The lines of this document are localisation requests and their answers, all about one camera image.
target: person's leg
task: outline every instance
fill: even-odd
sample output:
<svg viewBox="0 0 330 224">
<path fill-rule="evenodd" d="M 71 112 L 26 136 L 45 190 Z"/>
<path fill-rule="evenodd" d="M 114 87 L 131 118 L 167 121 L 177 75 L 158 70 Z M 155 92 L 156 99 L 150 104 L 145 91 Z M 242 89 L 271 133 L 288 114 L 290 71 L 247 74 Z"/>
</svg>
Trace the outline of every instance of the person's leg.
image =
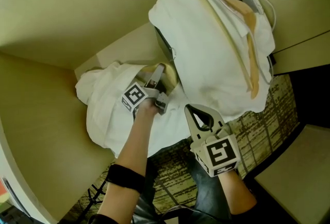
<svg viewBox="0 0 330 224">
<path fill-rule="evenodd" d="M 156 168 L 148 159 L 144 189 L 133 214 L 135 224 L 154 224 L 157 223 L 159 219 L 153 205 L 155 197 L 155 189 L 153 185 L 157 175 L 158 172 Z"/>
<path fill-rule="evenodd" d="M 189 160 L 188 170 L 198 188 L 194 208 L 217 219 L 230 221 L 230 211 L 218 177 L 210 177 L 195 159 Z M 218 222 L 204 214 L 194 212 L 189 223 L 209 224 Z"/>
</svg>

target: beige hanger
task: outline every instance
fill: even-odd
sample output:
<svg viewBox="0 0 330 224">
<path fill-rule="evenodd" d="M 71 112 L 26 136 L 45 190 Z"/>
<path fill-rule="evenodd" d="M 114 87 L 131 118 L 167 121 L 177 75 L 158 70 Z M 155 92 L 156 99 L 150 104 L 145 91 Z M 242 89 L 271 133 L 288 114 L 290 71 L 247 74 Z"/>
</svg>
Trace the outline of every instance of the beige hanger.
<svg viewBox="0 0 330 224">
<path fill-rule="evenodd" d="M 251 98 L 255 98 L 258 94 L 259 91 L 259 69 L 257 65 L 257 60 L 256 60 L 256 54 L 255 54 L 255 49 L 253 46 L 252 38 L 250 35 L 247 36 L 247 44 L 249 46 L 249 59 L 250 59 L 250 74 L 251 77 L 249 77 L 246 68 L 243 64 L 242 58 L 239 55 L 238 49 L 233 42 L 233 39 L 231 38 L 228 30 L 225 28 L 223 25 L 221 19 L 219 18 L 218 14 L 215 12 L 213 9 L 212 5 L 208 2 L 208 0 L 200 0 L 203 5 L 207 8 L 207 10 L 211 13 L 211 15 L 216 19 L 217 23 L 225 33 L 225 36 L 228 38 L 228 41 L 230 45 L 232 46 L 234 53 L 240 63 L 240 67 L 242 69 L 244 78 L 246 80 L 246 83 L 248 87 L 251 89 Z M 226 3 L 235 9 L 237 12 L 241 13 L 246 25 L 249 27 L 251 30 L 252 34 L 254 34 L 254 29 L 256 25 L 256 17 L 253 12 L 253 10 L 244 2 L 239 1 L 239 0 L 225 0 Z"/>
</svg>

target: white cloth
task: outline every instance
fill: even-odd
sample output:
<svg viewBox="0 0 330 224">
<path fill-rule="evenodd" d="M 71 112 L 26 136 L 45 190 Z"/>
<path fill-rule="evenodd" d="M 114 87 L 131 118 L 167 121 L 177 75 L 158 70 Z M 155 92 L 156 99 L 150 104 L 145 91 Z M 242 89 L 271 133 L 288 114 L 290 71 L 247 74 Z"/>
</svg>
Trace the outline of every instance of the white cloth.
<svg viewBox="0 0 330 224">
<path fill-rule="evenodd" d="M 208 0 L 236 43 L 250 72 L 247 29 L 219 0 Z M 275 49 L 271 27 L 256 13 L 255 41 L 260 67 L 267 77 L 267 56 Z M 224 121 L 265 108 L 269 85 L 259 77 L 259 93 L 251 99 L 238 60 L 214 18 L 199 0 L 158 0 L 149 20 L 175 49 L 174 60 L 184 91 L 192 103 L 217 110 Z"/>
<path fill-rule="evenodd" d="M 121 103 L 121 96 L 143 67 L 114 62 L 104 70 L 84 73 L 76 84 L 78 98 L 88 105 L 86 125 L 90 138 L 110 148 L 116 157 L 133 125 L 133 116 Z M 148 156 L 190 136 L 186 104 L 187 97 L 179 84 L 169 95 L 167 112 L 155 116 Z"/>
</svg>

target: forearm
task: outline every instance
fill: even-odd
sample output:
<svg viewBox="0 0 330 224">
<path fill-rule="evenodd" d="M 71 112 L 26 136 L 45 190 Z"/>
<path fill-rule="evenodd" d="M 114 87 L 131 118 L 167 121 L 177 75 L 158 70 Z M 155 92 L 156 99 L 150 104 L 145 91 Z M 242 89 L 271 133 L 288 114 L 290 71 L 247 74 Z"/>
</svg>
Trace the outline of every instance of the forearm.
<svg viewBox="0 0 330 224">
<path fill-rule="evenodd" d="M 154 114 L 152 112 L 144 108 L 138 110 L 128 140 L 116 164 L 145 176 L 153 119 Z M 139 196 L 140 194 L 136 190 L 110 183 L 98 213 L 112 218 L 119 224 L 130 223 Z"/>
<path fill-rule="evenodd" d="M 242 214 L 253 208 L 257 200 L 234 170 L 219 175 L 230 213 Z"/>
</svg>

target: black sleeve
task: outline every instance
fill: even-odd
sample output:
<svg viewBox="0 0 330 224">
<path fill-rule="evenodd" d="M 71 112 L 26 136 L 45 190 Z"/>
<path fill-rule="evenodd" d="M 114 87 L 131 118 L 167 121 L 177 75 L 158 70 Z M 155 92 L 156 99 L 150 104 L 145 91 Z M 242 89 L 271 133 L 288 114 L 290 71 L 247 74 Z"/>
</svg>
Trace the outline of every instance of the black sleeve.
<svg viewBox="0 0 330 224">
<path fill-rule="evenodd" d="M 232 220 L 234 224 L 241 223 L 264 223 L 265 219 L 263 218 L 263 212 L 260 208 L 260 204 L 257 203 L 249 211 L 246 211 L 239 215 L 232 215 Z"/>
<path fill-rule="evenodd" d="M 109 218 L 105 215 L 96 214 L 91 216 L 91 218 L 88 220 L 88 224 L 118 224 L 118 223 L 114 221 L 112 218 Z"/>
</svg>

